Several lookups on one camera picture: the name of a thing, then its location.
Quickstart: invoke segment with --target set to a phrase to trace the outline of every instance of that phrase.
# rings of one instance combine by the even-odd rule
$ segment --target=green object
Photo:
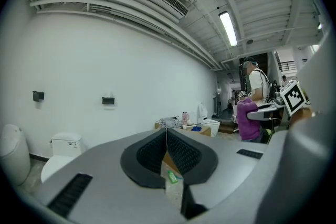
[[[168,171],[168,176],[169,176],[170,182],[172,184],[175,184],[175,183],[178,182],[176,176],[174,175],[174,173],[172,171]]]

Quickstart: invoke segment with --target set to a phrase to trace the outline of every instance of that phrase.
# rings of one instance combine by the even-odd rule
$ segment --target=railing
[[[296,65],[295,65],[294,61],[280,62],[280,63],[278,63],[278,65],[279,65],[279,69],[280,69],[281,72],[296,70]]]

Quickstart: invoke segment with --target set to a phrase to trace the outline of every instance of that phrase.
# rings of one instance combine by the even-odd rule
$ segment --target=toilet tank
[[[54,155],[77,157],[85,151],[82,137],[76,133],[61,132],[51,139]]]

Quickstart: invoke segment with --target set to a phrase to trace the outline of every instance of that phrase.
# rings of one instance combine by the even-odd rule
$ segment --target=toilet
[[[12,124],[4,127],[0,137],[1,167],[13,185],[21,185],[30,171],[30,158],[22,130]]]
[[[53,156],[42,169],[42,183],[85,151],[82,137],[76,133],[61,132],[54,135],[51,146]]]
[[[211,128],[211,137],[216,137],[219,129],[219,121],[214,121],[208,118],[208,111],[205,106],[201,103],[198,106],[198,110],[200,111],[199,123],[202,123],[203,126]]]

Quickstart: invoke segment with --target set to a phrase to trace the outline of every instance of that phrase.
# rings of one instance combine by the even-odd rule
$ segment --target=fluorescent light
[[[229,13],[222,12],[218,15],[224,25],[224,28],[225,28],[227,37],[229,38],[231,46],[236,46],[238,44],[237,38],[236,38],[235,30],[233,29],[233,24],[232,24]]]

